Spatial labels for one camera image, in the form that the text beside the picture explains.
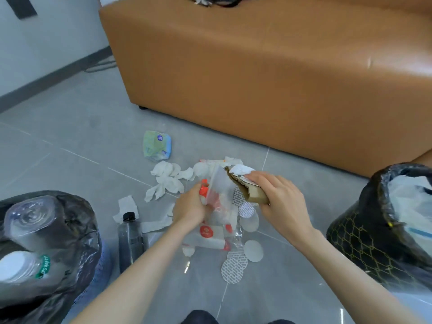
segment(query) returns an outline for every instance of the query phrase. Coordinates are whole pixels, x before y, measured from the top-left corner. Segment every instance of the bottle with black cap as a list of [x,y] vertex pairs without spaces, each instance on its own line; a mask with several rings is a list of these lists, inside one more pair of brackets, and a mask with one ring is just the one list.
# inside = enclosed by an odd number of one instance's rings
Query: bottle with black cap
[[145,251],[141,225],[135,220],[134,212],[123,215],[123,223],[118,227],[118,253],[120,273],[123,273]]

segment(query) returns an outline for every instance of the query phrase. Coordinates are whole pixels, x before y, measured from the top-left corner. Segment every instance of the person's left hand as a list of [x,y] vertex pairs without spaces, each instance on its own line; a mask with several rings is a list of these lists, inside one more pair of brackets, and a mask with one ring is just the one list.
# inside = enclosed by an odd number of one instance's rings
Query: person's left hand
[[182,194],[177,199],[173,209],[173,223],[185,229],[188,234],[191,230],[200,224],[206,214],[209,214],[213,209],[210,206],[204,206],[200,199],[201,183],[194,185],[189,191]]

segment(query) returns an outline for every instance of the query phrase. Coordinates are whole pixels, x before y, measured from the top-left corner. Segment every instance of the black trash bag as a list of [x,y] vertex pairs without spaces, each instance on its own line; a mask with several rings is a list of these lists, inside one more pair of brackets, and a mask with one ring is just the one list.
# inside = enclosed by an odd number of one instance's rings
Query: black trash bag
[[75,298],[94,277],[102,251],[95,213],[85,199],[61,191],[38,191],[0,201],[0,258],[12,251],[25,250],[1,233],[6,211],[21,201],[47,195],[61,203],[66,224],[75,234],[75,241],[68,249],[45,252],[53,261],[67,266],[66,276],[50,295],[32,296],[30,299],[25,299],[23,295],[23,299],[14,305],[3,302],[0,305],[0,323],[61,323]]
[[330,224],[327,240],[391,291],[432,290],[432,258],[407,233],[390,201],[389,182],[400,175],[432,182],[432,169],[421,164],[395,164],[376,172],[359,200]]

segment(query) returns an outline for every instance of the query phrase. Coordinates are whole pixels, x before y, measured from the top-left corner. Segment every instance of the person's left arm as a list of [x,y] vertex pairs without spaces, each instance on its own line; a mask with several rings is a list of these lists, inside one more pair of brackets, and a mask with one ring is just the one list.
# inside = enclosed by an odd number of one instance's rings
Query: person's left arm
[[153,295],[183,238],[204,220],[201,184],[180,196],[168,231],[73,321],[77,323],[141,323]]

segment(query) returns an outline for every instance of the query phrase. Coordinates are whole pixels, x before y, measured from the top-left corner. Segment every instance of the black bottle cap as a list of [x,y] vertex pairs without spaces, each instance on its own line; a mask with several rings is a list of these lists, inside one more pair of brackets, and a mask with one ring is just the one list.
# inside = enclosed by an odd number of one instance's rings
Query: black bottle cap
[[123,222],[135,220],[135,213],[133,211],[123,214]]

